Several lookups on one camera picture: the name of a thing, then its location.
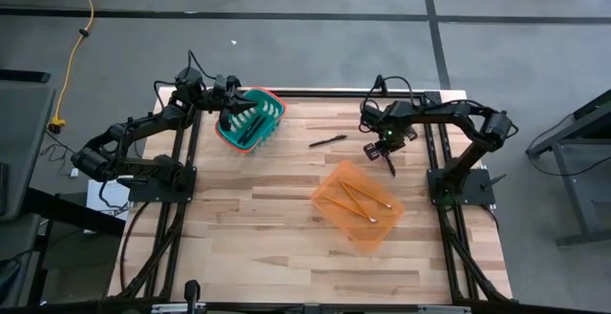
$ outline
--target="transparent orange bin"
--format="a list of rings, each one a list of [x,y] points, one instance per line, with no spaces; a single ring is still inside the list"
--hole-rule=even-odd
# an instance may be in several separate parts
[[[405,212],[395,195],[350,161],[342,161],[311,199],[366,253],[377,249]]]

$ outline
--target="green basket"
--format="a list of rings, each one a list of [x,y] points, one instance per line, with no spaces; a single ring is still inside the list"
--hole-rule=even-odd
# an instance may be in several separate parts
[[[259,104],[239,115],[231,115],[230,130],[223,130],[219,122],[215,130],[217,135],[237,152],[250,153],[274,133],[286,112],[286,104],[263,88],[248,90],[244,93],[244,97]]]

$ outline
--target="wooden table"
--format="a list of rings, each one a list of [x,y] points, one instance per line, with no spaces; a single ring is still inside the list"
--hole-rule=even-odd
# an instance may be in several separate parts
[[[162,89],[163,100],[170,93],[171,89]],[[442,91],[441,97],[448,101],[466,95]],[[357,130],[360,101],[287,98],[279,129],[252,155],[239,155],[226,146],[214,133],[217,116],[204,115],[195,160],[196,194],[182,230],[172,300],[183,301],[184,283],[196,279],[205,302],[451,302],[439,221],[426,186],[430,165],[423,127],[415,127],[417,140],[392,154],[397,169],[393,178],[383,159],[369,161],[363,153],[363,146],[375,141],[376,135]],[[389,99],[376,101],[381,106],[390,103]],[[454,126],[449,125],[448,131],[453,154],[458,156],[470,141]],[[338,134],[348,138],[307,147]],[[149,137],[144,157],[170,155],[173,142],[173,132]],[[441,154],[438,159],[443,167]],[[309,199],[342,160],[356,163],[405,204],[404,217],[372,255],[359,253]],[[151,253],[159,208],[152,203],[145,209],[129,239],[128,281]],[[136,210],[131,210],[131,217]],[[510,297],[494,221],[479,207],[464,207],[464,216],[474,259],[497,289]],[[462,264],[457,265],[461,289],[467,294]],[[161,281],[165,261],[159,270]],[[109,294],[118,291],[116,267]]]

